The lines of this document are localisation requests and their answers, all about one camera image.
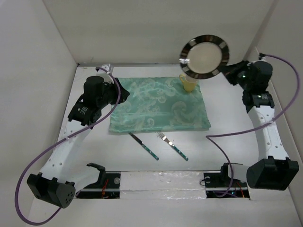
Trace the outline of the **dark rimmed dinner plate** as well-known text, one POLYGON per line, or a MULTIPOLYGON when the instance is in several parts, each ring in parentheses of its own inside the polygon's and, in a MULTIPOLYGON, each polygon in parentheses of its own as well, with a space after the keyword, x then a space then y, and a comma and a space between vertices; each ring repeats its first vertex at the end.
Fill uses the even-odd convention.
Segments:
POLYGON ((182 48, 179 64, 187 76, 202 80, 218 75, 229 58, 229 46, 222 38, 200 35, 188 41, 182 48))

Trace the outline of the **green patterned cloth placemat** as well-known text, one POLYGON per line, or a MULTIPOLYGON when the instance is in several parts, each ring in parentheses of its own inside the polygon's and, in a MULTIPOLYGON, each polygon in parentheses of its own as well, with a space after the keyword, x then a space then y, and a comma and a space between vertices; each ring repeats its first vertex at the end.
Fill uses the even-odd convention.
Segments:
POLYGON ((130 95, 110 115, 110 133, 211 128, 199 85, 187 92, 178 77, 120 78, 119 81, 130 95))

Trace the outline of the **yellow mug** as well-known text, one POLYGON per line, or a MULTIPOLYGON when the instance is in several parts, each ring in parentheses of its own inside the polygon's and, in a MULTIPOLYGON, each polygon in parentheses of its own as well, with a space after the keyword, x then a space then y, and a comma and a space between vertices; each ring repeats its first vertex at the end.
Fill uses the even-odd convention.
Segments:
POLYGON ((192 92, 198 83, 197 79, 192 78, 185 74, 180 74, 179 79, 183 85, 184 90, 187 92, 192 92))

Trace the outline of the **knife with green handle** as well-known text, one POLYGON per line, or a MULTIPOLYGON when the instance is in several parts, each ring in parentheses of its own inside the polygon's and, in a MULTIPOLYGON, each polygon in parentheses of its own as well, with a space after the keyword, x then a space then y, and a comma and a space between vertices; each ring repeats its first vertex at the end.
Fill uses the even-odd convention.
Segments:
POLYGON ((136 140, 154 159, 156 159, 157 161, 159 161, 159 157, 154 154, 145 144, 143 144, 143 142, 137 137, 135 136, 133 133, 129 132, 128 133, 134 140, 136 140))

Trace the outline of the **fork with green handle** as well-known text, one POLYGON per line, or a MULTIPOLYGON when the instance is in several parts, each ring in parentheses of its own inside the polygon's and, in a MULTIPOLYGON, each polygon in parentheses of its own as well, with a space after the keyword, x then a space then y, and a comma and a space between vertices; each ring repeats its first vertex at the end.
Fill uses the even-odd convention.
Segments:
POLYGON ((181 151, 179 150, 174 144, 173 142, 171 142, 166 135, 164 135, 163 132, 158 132, 157 136, 163 140, 164 142, 166 142, 172 149, 174 149, 185 161, 188 161, 188 157, 181 151))

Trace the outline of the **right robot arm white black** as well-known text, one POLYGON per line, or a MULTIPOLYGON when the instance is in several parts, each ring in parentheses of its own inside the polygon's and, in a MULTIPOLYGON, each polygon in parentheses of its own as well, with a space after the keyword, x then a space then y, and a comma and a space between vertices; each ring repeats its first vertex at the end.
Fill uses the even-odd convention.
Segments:
POLYGON ((255 128, 258 161, 251 165, 233 164, 219 174, 219 181, 230 186, 241 180, 253 189, 284 191, 299 171, 299 164, 289 158, 275 123, 275 104, 267 91, 273 73, 265 61, 240 63, 222 70, 228 82, 243 89, 242 101, 255 128))

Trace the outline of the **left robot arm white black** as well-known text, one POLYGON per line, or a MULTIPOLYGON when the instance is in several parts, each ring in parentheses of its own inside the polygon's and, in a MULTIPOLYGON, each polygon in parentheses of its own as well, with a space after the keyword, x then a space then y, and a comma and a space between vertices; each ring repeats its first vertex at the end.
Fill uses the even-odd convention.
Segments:
POLYGON ((88 185, 101 187, 106 182, 105 167, 88 163, 76 173, 71 169, 80 146, 92 131, 107 105, 124 102, 130 93, 120 81, 105 82, 101 76, 91 76, 84 83, 84 93, 68 115, 63 143, 56 146, 38 174, 30 174, 27 184, 34 196, 59 208, 69 206, 77 192, 88 185))

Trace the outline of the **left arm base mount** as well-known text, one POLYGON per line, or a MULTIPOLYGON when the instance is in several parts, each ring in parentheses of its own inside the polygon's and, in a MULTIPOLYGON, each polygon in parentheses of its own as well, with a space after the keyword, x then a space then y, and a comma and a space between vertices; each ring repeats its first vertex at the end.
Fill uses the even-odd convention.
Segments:
POLYGON ((76 193, 77 199, 119 199, 121 172, 106 172, 103 183, 96 182, 76 193))

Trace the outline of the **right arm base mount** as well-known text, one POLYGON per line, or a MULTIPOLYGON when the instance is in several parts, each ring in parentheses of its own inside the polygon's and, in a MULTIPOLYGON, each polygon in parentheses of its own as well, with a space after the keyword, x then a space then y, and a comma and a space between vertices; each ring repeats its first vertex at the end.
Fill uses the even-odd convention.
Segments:
POLYGON ((248 186, 245 182, 228 176, 229 164, 224 163, 219 171, 207 171, 203 173, 203 179, 199 184, 205 188, 207 199, 223 198, 250 198, 248 186))

